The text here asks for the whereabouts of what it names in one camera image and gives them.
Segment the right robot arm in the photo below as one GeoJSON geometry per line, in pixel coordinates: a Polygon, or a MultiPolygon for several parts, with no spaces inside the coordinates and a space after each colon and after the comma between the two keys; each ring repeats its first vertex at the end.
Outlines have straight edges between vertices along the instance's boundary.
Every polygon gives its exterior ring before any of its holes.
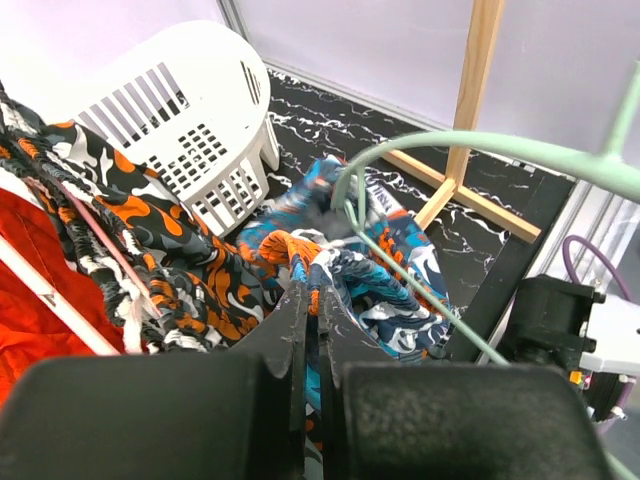
{"type": "Polygon", "coordinates": [[[595,423],[622,420],[639,384],[639,306],[547,275],[526,278],[497,350],[511,362],[561,369],[595,423]]]}

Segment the blue patterned shorts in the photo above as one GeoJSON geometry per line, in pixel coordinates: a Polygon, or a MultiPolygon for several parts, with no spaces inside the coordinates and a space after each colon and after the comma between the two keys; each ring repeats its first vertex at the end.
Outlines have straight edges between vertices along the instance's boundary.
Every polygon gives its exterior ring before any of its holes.
{"type": "Polygon", "coordinates": [[[269,282],[282,288],[290,281],[302,282],[308,292],[307,479],[323,476],[317,333],[322,288],[337,295],[349,325],[359,327],[398,360],[425,355],[429,348],[445,344],[450,330],[449,321],[355,234],[344,213],[332,209],[334,184],[345,165],[334,155],[317,159],[236,238],[245,260],[275,267],[269,282]]]}

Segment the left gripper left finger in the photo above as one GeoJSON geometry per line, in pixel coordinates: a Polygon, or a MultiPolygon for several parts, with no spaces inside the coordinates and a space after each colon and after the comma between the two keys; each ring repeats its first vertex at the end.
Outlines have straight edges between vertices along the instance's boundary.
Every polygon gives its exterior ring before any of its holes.
{"type": "Polygon", "coordinates": [[[306,288],[296,282],[229,355],[229,479],[297,479],[304,470],[306,288]]]}

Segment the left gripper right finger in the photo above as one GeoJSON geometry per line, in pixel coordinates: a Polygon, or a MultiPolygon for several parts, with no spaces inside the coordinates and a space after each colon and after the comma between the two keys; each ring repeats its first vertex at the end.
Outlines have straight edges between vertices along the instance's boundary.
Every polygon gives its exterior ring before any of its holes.
{"type": "Polygon", "coordinates": [[[360,326],[353,322],[338,293],[325,286],[319,294],[318,348],[321,384],[323,474],[350,479],[350,443],[345,421],[345,367],[351,363],[393,363],[360,326]]]}

